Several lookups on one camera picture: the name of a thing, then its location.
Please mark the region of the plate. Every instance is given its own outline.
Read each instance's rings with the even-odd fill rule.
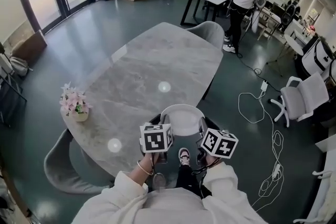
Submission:
[[[199,120],[204,114],[198,108],[188,104],[175,104],[161,113],[161,121],[169,115],[172,131],[177,136],[189,136],[199,132]]]

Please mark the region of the vase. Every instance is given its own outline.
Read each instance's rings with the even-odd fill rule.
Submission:
[[[83,122],[86,121],[89,117],[89,113],[74,113],[71,114],[71,117],[76,121],[76,122]]]

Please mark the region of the white cable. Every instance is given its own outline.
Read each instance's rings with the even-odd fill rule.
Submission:
[[[248,118],[246,118],[240,111],[240,96],[241,95],[244,95],[244,94],[248,94],[248,95],[252,95],[254,97],[254,99],[257,99],[259,100],[259,103],[261,105],[261,107],[263,108],[263,117],[261,120],[258,120],[256,122],[251,122]],[[282,182],[281,182],[281,186],[280,186],[280,191],[278,193],[278,195],[268,204],[260,207],[258,210],[256,210],[256,212],[258,212],[259,210],[261,210],[262,208],[272,204],[276,198],[279,197],[280,193],[281,193],[281,190],[282,190],[282,186],[284,184],[284,181],[285,181],[285,176],[283,174],[283,171],[284,171],[284,167],[281,165],[280,163],[280,154],[282,152],[282,149],[283,149],[283,139],[284,139],[284,136],[278,131],[274,131],[274,123],[273,123],[273,120],[272,120],[272,117],[270,116],[270,114],[268,114],[268,112],[265,110],[264,108],[264,105],[261,101],[261,99],[263,98],[263,96],[265,96],[265,91],[262,91],[260,96],[259,97],[255,97],[252,93],[249,93],[249,92],[244,92],[244,93],[241,93],[238,97],[238,110],[240,112],[240,114],[245,118],[245,120],[247,120],[249,123],[251,124],[256,124],[260,121],[262,121],[264,118],[265,118],[265,113],[269,116],[269,118],[271,119],[271,122],[272,122],[272,152],[275,156],[275,163],[274,163],[274,167],[273,167],[273,171],[271,173],[271,175],[269,177],[267,177],[263,183],[261,184],[260,186],[260,189],[259,189],[259,199],[257,199],[254,204],[252,204],[252,206],[254,206],[258,201],[260,201],[262,198],[265,198],[265,197],[269,197],[273,190],[277,187],[279,181],[281,181],[282,179]],[[276,170],[276,167],[277,166],[280,166],[279,167],[279,172],[277,173],[277,175],[273,178],[273,174],[275,173],[275,170]]]

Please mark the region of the potted flower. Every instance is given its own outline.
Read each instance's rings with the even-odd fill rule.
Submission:
[[[77,122],[86,121],[89,116],[89,109],[92,107],[86,102],[86,96],[77,91],[76,88],[70,87],[70,83],[65,84],[61,89],[63,89],[63,94],[59,101],[61,111]]]

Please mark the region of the bracelet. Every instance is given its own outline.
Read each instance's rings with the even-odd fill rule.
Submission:
[[[153,172],[151,172],[151,173],[148,173],[141,165],[140,165],[140,163],[139,163],[139,161],[137,161],[137,164],[138,164],[138,166],[139,166],[139,168],[141,169],[141,170],[143,170],[146,174],[148,174],[149,176],[152,176],[154,173]]]

